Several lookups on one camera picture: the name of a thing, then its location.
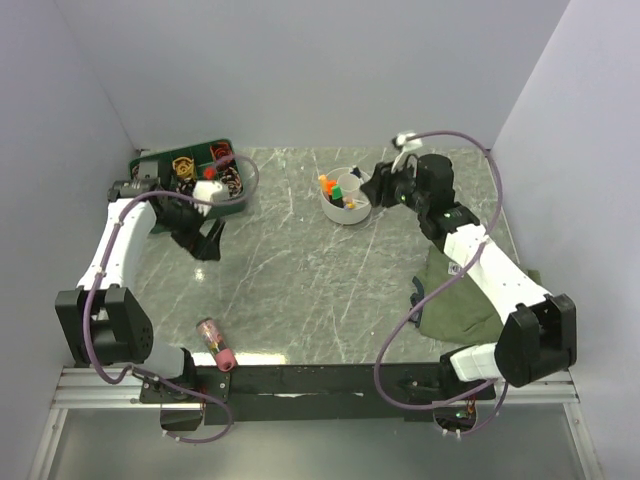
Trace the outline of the clear pink crayon tube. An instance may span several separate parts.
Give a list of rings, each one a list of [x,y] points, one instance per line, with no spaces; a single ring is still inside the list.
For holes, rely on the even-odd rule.
[[[229,372],[237,366],[233,350],[227,345],[221,330],[212,318],[199,321],[196,330],[220,371]]]

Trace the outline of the black green highlighter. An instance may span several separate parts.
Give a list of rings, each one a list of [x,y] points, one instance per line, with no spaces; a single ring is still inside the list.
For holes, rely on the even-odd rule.
[[[332,187],[330,197],[332,201],[338,201],[343,198],[342,190],[338,185]]]

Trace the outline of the black orange highlighter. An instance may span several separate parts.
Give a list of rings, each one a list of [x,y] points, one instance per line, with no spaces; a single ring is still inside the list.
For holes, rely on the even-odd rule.
[[[333,188],[337,185],[335,180],[328,180],[325,184],[325,193],[328,197],[332,195]]]

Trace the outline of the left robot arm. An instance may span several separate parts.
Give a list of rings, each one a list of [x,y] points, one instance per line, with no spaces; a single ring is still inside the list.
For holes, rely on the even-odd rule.
[[[156,225],[193,258],[219,260],[223,220],[215,220],[207,234],[201,228],[213,204],[228,198],[221,181],[182,181],[170,166],[154,160],[142,163],[139,178],[113,184],[94,257],[77,286],[59,292],[55,301],[77,366],[122,364],[164,378],[164,389],[176,401],[197,395],[200,378],[191,353],[155,338],[131,285],[144,243]]]

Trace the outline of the white round divided container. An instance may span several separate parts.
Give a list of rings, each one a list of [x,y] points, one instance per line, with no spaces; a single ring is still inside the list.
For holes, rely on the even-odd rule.
[[[331,197],[328,197],[325,193],[325,184],[327,181],[319,182],[318,180],[322,210],[329,220],[339,225],[348,226],[358,224],[364,221],[372,210],[371,204],[360,191],[360,186],[367,181],[370,176],[360,169],[362,179],[359,180],[350,173],[352,167],[336,168],[327,174],[322,174],[326,175],[327,181],[335,180],[337,182],[343,194],[341,200],[332,201]],[[344,202],[350,200],[363,201],[364,205],[353,210],[347,210],[344,208]]]

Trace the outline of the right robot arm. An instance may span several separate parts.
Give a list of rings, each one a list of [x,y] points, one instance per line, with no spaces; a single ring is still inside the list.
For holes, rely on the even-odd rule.
[[[415,165],[378,163],[361,192],[374,207],[402,204],[417,215],[424,236],[471,279],[497,312],[495,342],[469,346],[445,358],[441,392],[460,398],[474,381],[502,378],[522,387],[573,366],[577,309],[521,271],[493,242],[471,210],[458,202],[449,158],[427,154]]]

